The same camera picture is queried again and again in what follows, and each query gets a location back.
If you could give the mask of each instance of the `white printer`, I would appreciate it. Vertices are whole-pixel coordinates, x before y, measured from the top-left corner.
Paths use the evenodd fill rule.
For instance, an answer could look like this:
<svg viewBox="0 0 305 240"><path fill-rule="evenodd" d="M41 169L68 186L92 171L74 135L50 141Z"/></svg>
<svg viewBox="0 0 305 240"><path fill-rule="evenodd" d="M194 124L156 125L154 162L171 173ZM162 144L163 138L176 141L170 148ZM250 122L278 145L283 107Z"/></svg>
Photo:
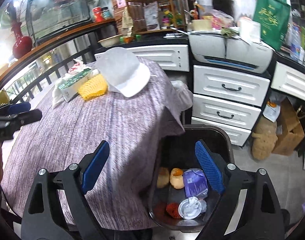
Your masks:
<svg viewBox="0 0 305 240"><path fill-rule="evenodd" d="M216 32L190 32L188 37L197 61L255 73L263 73L268 68L274 53L264 42L247 43L238 36L224 38Z"/></svg>

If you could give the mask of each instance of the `yellow foam fruit net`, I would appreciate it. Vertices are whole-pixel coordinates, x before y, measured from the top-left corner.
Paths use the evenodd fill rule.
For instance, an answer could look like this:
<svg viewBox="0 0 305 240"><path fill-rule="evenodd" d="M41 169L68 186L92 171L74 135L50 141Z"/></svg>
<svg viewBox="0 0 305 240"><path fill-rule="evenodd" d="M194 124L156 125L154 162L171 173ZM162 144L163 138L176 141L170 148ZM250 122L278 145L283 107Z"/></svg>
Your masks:
<svg viewBox="0 0 305 240"><path fill-rule="evenodd" d="M78 93L85 101L88 101L95 97L102 96L107 91L107 89L107 82L101 74L98 74L84 83L78 89Z"/></svg>

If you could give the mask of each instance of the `black drawer handle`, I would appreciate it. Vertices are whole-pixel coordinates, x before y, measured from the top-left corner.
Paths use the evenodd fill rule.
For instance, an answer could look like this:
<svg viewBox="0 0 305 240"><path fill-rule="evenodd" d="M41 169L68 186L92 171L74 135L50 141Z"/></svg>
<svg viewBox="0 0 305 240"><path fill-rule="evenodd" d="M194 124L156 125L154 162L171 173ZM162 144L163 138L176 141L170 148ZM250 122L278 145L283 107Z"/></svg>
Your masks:
<svg viewBox="0 0 305 240"><path fill-rule="evenodd" d="M241 87L238 87L238 89L234 89L234 88L227 88L225 84L221 85L224 89L230 90L230 91L240 91Z"/></svg>
<svg viewBox="0 0 305 240"><path fill-rule="evenodd" d="M232 118L234 117L233 114L231 115L231 117L220 115L220 112L219 112L219 111L217 112L217 115L220 116L220 117L222 117L222 118L224 118L224 119L232 119Z"/></svg>

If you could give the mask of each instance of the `bolt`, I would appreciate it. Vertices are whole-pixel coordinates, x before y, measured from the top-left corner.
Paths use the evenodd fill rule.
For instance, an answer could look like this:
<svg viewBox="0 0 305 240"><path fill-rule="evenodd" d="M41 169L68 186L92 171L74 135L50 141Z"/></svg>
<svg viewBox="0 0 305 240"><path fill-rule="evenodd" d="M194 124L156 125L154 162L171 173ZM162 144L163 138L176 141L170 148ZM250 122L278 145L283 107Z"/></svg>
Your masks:
<svg viewBox="0 0 305 240"><path fill-rule="evenodd" d="M227 168L228 168L229 170L233 171L233 170L236 168L236 165L233 164L233 163L229 163L229 164L227 165Z"/></svg>
<svg viewBox="0 0 305 240"><path fill-rule="evenodd" d="M46 170L45 169L41 169L38 171L39 175L44 175L46 173Z"/></svg>
<svg viewBox="0 0 305 240"><path fill-rule="evenodd" d="M259 173L261 174L261 175L266 175L266 170L265 169L259 169Z"/></svg>
<svg viewBox="0 0 305 240"><path fill-rule="evenodd" d="M73 163L69 165L69 170L74 171L76 168L78 168L78 164Z"/></svg>

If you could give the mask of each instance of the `green tote bag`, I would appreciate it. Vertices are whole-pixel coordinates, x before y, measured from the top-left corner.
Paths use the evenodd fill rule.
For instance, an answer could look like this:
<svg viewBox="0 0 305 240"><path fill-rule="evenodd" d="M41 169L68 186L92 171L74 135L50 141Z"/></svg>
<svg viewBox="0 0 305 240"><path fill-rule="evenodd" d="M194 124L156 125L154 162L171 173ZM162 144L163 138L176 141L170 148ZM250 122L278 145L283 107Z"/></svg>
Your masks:
<svg viewBox="0 0 305 240"><path fill-rule="evenodd" d="M263 42L280 50L288 30L290 5L286 0L257 0L254 21L261 24Z"/></svg>

